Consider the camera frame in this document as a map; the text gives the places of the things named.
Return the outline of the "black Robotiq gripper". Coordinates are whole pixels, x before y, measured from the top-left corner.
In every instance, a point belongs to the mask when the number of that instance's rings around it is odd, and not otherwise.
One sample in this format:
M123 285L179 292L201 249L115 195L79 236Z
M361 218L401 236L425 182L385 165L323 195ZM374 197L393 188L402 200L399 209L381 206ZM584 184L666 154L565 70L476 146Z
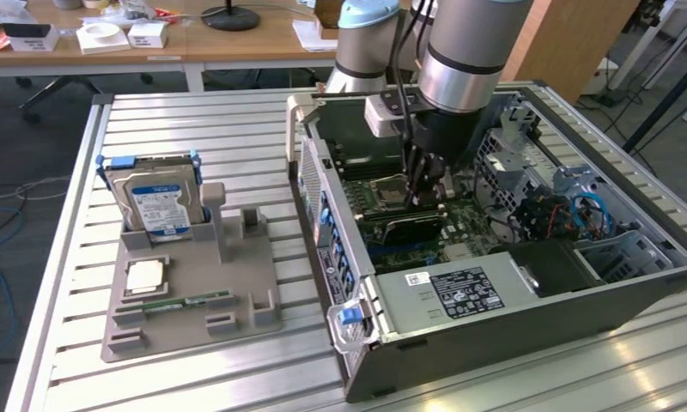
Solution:
M433 110L413 121L414 136L403 143L403 166L413 185L430 185L465 156L482 110L469 113Z

